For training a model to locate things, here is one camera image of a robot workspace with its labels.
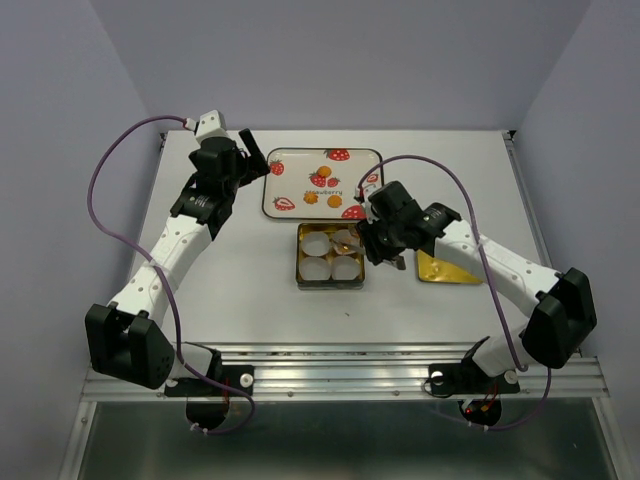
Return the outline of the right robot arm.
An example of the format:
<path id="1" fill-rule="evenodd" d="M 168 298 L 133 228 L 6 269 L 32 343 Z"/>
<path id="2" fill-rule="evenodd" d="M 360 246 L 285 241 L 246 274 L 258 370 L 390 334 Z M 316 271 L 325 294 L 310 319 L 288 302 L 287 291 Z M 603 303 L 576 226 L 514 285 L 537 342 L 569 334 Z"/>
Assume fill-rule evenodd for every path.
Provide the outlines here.
<path id="1" fill-rule="evenodd" d="M 392 181 L 356 197 L 365 217 L 357 224 L 367 259 L 398 266 L 406 250 L 455 265 L 485 283 L 494 299 L 505 297 L 526 317 L 515 329 L 478 341 L 460 366 L 463 384 L 482 390 L 508 370 L 540 364 L 565 366 L 597 325 L 588 276 L 539 265 L 479 233 L 472 220 L 441 203 L 421 208 Z"/>

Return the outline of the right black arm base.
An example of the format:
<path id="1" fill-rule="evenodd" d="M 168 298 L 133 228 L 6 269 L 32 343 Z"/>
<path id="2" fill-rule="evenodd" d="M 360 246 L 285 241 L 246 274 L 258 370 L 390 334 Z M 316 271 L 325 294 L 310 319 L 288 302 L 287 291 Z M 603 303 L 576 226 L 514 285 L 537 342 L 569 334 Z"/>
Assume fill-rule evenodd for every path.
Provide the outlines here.
<path id="1" fill-rule="evenodd" d="M 428 376 L 421 389 L 436 399 L 461 396 L 458 409 L 461 416 L 472 426 L 486 430 L 496 427 L 502 415 L 501 395 L 517 394 L 521 391 L 518 376 L 511 370 L 512 380 L 505 373 L 488 376 L 473 361 L 472 355 L 488 341 L 485 337 L 467 351 L 458 363 L 436 363 L 428 366 Z"/>

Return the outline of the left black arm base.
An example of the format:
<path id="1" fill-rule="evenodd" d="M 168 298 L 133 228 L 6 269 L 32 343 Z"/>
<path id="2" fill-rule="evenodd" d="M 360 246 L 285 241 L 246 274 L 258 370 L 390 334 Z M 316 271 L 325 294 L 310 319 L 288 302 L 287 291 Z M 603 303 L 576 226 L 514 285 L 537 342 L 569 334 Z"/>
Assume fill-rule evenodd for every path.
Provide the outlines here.
<path id="1" fill-rule="evenodd" d="M 176 360 L 163 386 L 168 398 L 184 399 L 189 428 L 205 436 L 229 434 L 254 417 L 255 367 L 228 364 L 210 346 L 184 343 L 185 363 Z"/>

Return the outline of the metal tongs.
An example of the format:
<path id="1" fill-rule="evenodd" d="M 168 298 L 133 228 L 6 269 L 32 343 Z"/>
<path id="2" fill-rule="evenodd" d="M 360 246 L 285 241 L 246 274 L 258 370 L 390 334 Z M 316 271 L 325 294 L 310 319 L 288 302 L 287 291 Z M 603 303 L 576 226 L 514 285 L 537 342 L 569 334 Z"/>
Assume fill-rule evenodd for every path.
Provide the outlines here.
<path id="1" fill-rule="evenodd" d="M 340 248 L 343 252 L 355 252 L 363 255 L 372 265 L 388 265 L 398 271 L 405 271 L 407 269 L 406 261 L 402 255 L 397 255 L 395 257 L 392 257 L 391 259 L 375 257 L 373 260 L 371 260 L 367 254 L 366 249 L 359 245 L 348 243 L 342 240 L 336 240 L 334 238 L 331 238 L 330 242 L 333 246 Z"/>

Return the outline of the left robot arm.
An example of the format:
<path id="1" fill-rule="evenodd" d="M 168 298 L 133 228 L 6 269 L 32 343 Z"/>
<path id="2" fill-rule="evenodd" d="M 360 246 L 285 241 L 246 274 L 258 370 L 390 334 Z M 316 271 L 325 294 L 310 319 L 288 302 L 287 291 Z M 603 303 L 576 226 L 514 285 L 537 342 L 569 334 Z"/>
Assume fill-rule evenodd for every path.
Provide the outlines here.
<path id="1" fill-rule="evenodd" d="M 195 171 L 158 241 L 150 251 L 130 245 L 143 263 L 107 305 L 94 304 L 85 316 L 95 372 L 149 389 L 182 376 L 202 394 L 221 386 L 217 359 L 191 366 L 182 341 L 169 341 L 160 322 L 167 312 L 179 314 L 175 293 L 231 216 L 238 190 L 270 172 L 253 133 L 243 129 L 239 137 L 234 141 L 223 128 L 198 123 L 199 147 L 189 155 Z"/>

